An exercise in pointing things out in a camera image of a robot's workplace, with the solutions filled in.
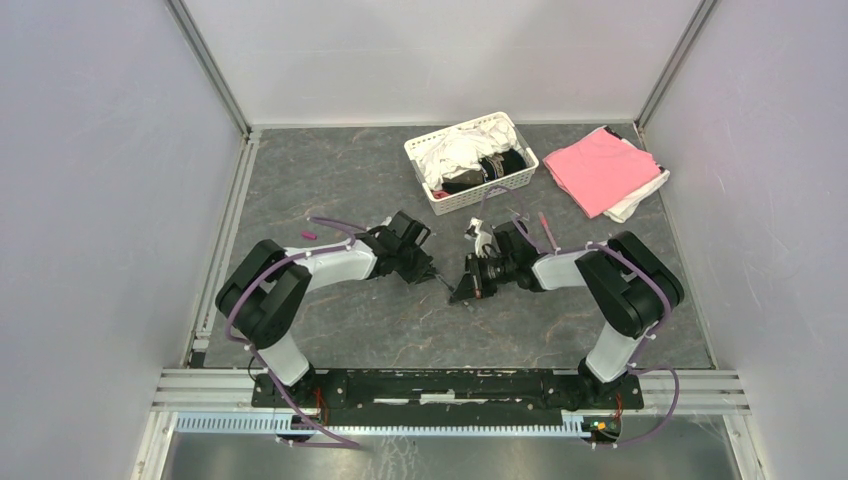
laundry basket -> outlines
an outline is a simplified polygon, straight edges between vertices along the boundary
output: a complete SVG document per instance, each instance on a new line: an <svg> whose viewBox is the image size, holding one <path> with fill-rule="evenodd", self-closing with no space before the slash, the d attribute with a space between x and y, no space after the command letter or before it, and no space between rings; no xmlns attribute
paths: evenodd
<svg viewBox="0 0 848 480"><path fill-rule="evenodd" d="M418 162L415 161L417 151L419 149L429 149L434 144L438 143L442 138L444 138L445 135L448 134L448 131L453 128L470 129L478 125L484 125L487 122L495 121L498 119L506 120L509 125L512 126L512 129L515 131L515 137L518 143L515 146L515 150L520 153L522 157L524 157L524 161L527 163L527 168L519 172L511 173L497 180L486 182L483 185L478 185L474 188L470 188L459 193L454 193L453 195L450 195L445 198L434 197L433 192L431 192L430 188L427 186L427 182L424 181L424 175L421 173L421 169L418 168ZM491 115L475 118L474 120L469 120L467 122L463 122L452 127L444 128L442 130L427 135L413 138L412 140L408 140L406 143L404 143L403 148L406 150L406 154L409 156L409 161L410 163L412 163L412 168L415 169L415 175L418 177L418 181L421 182L421 188L424 189L424 195L427 195L427 201L430 202L430 206L433 207L433 211L436 212L436 215L444 215L448 212L452 212L462 207L467 207L468 205L480 203L480 200L483 199L483 194L486 193L486 190L488 190L493 185L508 187L510 189L523 187L524 185L530 183L530 177L533 176L533 173L539 166L539 159L536 158L536 154L533 153L533 150L530 148L530 145L527 145L527 141L524 140L524 137L521 136L521 133L515 129L515 123L512 122L512 120L509 118L509 115L503 112L497 112ZM498 189L491 192L489 195L493 197L495 195L500 195L501 193L504 193L504 191Z"/></svg>

pink object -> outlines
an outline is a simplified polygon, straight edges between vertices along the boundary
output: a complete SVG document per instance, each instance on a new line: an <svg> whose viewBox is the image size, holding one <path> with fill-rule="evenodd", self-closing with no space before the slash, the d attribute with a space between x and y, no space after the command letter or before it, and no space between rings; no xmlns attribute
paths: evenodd
<svg viewBox="0 0 848 480"><path fill-rule="evenodd" d="M589 218L595 218L660 174L654 157L598 129L548 155L545 166Z"/></svg>

